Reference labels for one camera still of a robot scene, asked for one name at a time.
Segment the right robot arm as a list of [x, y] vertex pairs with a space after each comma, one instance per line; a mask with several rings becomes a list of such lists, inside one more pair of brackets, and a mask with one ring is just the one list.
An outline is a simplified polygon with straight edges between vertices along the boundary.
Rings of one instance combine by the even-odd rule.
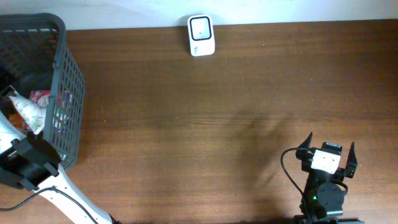
[[352, 179], [358, 167], [354, 143], [349, 149], [346, 166], [339, 166], [342, 146], [324, 142], [311, 147], [312, 135], [296, 148], [302, 171], [308, 174], [302, 190], [300, 209], [294, 223], [362, 223], [357, 218], [343, 218], [343, 203], [348, 193], [344, 178]]

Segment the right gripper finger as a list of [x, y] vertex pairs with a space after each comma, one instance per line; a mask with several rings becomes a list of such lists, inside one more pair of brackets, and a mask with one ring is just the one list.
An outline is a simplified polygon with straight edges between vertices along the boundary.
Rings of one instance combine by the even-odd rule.
[[354, 142], [351, 143], [349, 154], [346, 162], [346, 169], [347, 170], [356, 170], [358, 166], [358, 160], [356, 158], [355, 150], [354, 150]]
[[301, 143], [297, 148], [298, 148], [298, 149], [305, 149], [305, 150], [310, 149], [310, 144], [311, 144], [311, 141], [312, 141], [312, 136], [313, 136], [313, 133], [311, 132], [311, 133], [308, 135], [308, 137], [304, 140], [304, 142]]

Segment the red floral tissue pack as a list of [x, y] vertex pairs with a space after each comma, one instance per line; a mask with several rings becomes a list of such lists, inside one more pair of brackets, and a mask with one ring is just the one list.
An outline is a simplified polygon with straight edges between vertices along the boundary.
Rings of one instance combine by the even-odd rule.
[[[50, 103], [50, 94], [50, 90], [32, 90], [29, 99], [39, 107], [45, 108]], [[58, 96], [58, 104], [62, 108], [68, 108], [73, 104], [73, 95], [65, 90]]]

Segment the grey plastic mesh basket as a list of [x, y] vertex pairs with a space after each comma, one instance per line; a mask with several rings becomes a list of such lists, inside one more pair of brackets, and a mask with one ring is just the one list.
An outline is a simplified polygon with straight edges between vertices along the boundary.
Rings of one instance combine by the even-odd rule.
[[25, 98], [34, 90], [50, 92], [40, 136], [71, 169], [78, 160], [85, 79], [66, 39], [65, 23], [54, 14], [1, 16], [1, 93], [9, 86]]

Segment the white barcode scanner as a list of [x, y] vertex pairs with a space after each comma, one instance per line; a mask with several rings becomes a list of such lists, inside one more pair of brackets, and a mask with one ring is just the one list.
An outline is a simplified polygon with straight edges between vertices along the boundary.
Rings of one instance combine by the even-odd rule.
[[190, 53], [193, 57], [212, 55], [215, 52], [213, 21], [209, 15], [194, 15], [187, 20]]

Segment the orange tissue pack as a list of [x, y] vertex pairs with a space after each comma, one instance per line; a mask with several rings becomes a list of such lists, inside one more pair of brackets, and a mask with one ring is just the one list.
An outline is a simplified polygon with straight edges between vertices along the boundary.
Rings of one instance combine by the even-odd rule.
[[22, 116], [20, 114], [18, 114], [18, 113], [17, 114], [10, 114], [8, 116], [8, 120], [20, 132], [22, 132], [22, 133], [25, 132], [24, 120], [23, 120], [23, 118], [22, 118]]

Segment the white floral tube gold cap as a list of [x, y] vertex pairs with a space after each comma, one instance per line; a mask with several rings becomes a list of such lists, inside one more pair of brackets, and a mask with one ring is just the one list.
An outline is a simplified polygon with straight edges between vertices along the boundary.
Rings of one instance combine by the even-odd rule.
[[9, 96], [17, 112], [35, 134], [40, 134], [45, 127], [46, 108], [40, 107], [21, 95]]

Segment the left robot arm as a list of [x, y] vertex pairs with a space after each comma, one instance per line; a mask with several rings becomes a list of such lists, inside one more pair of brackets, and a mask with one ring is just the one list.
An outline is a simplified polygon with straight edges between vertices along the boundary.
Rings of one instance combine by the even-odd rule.
[[33, 194], [19, 204], [2, 208], [10, 212], [37, 196], [47, 199], [73, 223], [117, 223], [91, 202], [69, 179], [61, 159], [44, 139], [27, 138], [1, 115], [1, 184]]

